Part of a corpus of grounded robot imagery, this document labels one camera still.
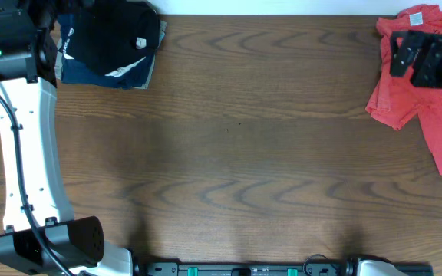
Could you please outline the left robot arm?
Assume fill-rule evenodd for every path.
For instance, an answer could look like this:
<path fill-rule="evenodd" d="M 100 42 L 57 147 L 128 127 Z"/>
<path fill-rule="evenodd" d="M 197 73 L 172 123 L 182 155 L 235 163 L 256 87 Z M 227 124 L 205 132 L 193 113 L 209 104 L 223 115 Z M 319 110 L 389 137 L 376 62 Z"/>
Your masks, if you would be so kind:
<path fill-rule="evenodd" d="M 55 58 L 46 31 L 0 34 L 0 263 L 27 275 L 132 275 L 131 252 L 105 240 L 98 218 L 75 218 L 65 192 L 54 127 Z"/>

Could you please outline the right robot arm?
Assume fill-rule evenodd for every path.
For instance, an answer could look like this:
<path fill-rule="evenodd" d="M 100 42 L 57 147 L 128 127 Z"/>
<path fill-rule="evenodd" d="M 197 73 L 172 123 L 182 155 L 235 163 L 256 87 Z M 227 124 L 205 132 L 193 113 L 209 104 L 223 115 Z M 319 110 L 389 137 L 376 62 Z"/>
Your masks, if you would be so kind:
<path fill-rule="evenodd" d="M 442 175 L 442 21 L 412 26 L 380 19 L 376 29 L 381 76 L 365 109 L 395 130 L 418 117 Z"/>

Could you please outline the black hydrogen t-shirt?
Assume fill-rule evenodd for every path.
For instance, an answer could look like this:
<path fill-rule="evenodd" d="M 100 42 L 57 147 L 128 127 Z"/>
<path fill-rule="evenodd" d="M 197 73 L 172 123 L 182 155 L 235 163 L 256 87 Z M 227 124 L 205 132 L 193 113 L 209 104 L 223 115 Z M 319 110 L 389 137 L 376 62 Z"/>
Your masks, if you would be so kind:
<path fill-rule="evenodd" d="M 160 19 L 146 2 L 96 1 L 72 15 L 64 56 L 106 75 L 153 54 L 160 44 Z"/>

